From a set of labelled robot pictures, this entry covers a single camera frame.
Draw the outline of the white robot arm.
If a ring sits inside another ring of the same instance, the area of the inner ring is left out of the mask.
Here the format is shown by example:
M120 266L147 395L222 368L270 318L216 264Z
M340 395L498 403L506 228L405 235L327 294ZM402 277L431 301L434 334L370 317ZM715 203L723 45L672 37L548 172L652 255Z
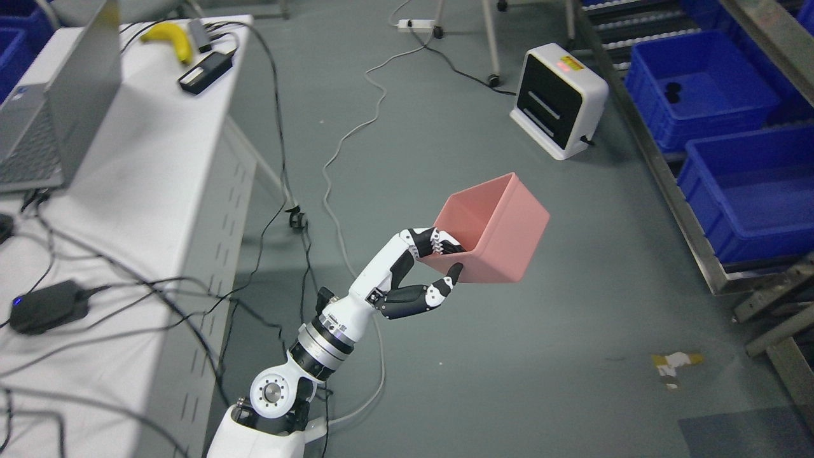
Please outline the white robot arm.
M379 287L352 287L339 299L323 289L317 315L301 326L286 362L262 371L247 397L227 409L207 456L305 455L328 431L325 419L309 419L318 387L348 359L385 298Z

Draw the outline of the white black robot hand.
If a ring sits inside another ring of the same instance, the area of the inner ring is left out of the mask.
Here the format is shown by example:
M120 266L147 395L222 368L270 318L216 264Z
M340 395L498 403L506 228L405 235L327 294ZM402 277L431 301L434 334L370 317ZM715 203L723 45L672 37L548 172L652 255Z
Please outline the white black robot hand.
M379 311L387 319L400 319L435 310L450 296L463 264L454 263L432 284L401 286L418 259L433 254L464 253L462 244L435 226L409 228L393 235L349 287L350 298Z

